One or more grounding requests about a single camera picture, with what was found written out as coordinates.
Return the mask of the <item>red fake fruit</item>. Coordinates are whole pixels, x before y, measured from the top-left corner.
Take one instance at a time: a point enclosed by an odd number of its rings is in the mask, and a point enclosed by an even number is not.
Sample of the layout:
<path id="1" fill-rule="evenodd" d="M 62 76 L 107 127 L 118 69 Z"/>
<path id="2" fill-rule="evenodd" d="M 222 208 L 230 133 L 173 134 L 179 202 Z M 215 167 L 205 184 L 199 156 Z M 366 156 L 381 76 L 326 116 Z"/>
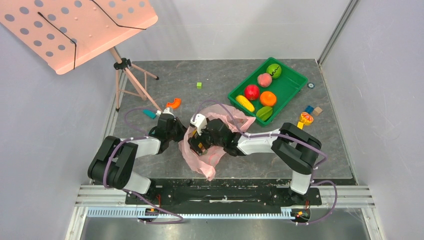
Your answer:
<path id="1" fill-rule="evenodd" d="M 260 94 L 261 94 L 261 91 L 260 91 L 259 87 L 255 84 L 249 84 L 244 89 L 244 96 L 249 101 L 257 100 L 260 97 Z"/>

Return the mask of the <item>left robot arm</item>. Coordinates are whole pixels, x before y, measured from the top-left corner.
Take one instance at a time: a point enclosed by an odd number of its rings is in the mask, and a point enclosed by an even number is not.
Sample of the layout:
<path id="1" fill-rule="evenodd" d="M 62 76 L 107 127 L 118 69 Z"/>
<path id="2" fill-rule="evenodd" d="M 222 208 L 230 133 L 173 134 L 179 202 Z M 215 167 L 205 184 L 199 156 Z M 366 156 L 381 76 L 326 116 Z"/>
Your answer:
<path id="1" fill-rule="evenodd" d="M 90 163 L 87 175 L 106 188 L 131 191 L 145 204 L 153 203 L 157 190 L 152 181 L 133 171 L 137 158 L 163 153 L 170 142 L 180 142 L 187 131 L 178 117 L 162 113 L 146 136 L 121 139 L 107 136 Z"/>

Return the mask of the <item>yellow fake corn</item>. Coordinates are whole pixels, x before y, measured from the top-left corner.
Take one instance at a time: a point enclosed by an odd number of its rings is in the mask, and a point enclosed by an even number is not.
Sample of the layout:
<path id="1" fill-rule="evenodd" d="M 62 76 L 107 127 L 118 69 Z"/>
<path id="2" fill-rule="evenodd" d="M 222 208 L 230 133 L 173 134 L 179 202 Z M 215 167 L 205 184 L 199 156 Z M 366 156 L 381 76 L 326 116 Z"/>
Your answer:
<path id="1" fill-rule="evenodd" d="M 253 113 L 255 111 L 254 105 L 243 95 L 238 95 L 235 100 L 243 106 L 246 110 Z"/>

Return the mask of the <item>pink plastic bag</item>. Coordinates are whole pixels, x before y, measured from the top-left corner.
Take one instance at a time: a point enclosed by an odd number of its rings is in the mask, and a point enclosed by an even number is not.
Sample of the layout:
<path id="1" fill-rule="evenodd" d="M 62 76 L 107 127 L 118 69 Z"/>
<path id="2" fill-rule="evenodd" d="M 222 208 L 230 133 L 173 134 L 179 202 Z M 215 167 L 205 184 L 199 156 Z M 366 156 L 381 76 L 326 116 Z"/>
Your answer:
<path id="1" fill-rule="evenodd" d="M 203 108 L 199 113 L 209 120 L 222 120 L 232 132 L 237 132 L 237 127 L 246 132 L 256 120 L 254 116 L 247 116 L 242 111 L 226 104 L 224 106 L 214 104 Z M 178 143 L 178 148 L 190 169 L 204 175 L 207 180 L 211 181 L 216 175 L 216 165 L 226 152 L 220 146 L 212 146 L 205 154 L 197 155 L 190 149 L 188 143 L 188 139 L 192 136 L 194 130 L 191 126 L 187 129 L 183 140 Z"/>

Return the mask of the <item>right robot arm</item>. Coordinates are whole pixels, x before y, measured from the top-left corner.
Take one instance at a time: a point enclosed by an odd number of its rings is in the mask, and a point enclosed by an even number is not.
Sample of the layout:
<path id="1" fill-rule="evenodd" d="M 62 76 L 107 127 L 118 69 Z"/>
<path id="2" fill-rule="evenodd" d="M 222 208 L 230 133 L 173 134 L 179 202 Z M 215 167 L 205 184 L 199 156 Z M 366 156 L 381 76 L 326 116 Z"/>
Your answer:
<path id="1" fill-rule="evenodd" d="M 202 128 L 195 128 L 187 142 L 199 156 L 212 147 L 221 147 L 234 157 L 276 154 L 292 170 L 288 196 L 295 204 L 302 204 L 309 198 L 315 162 L 322 154 L 322 144 L 317 138 L 289 122 L 273 131 L 251 134 L 233 132 L 221 119 L 212 119 Z"/>

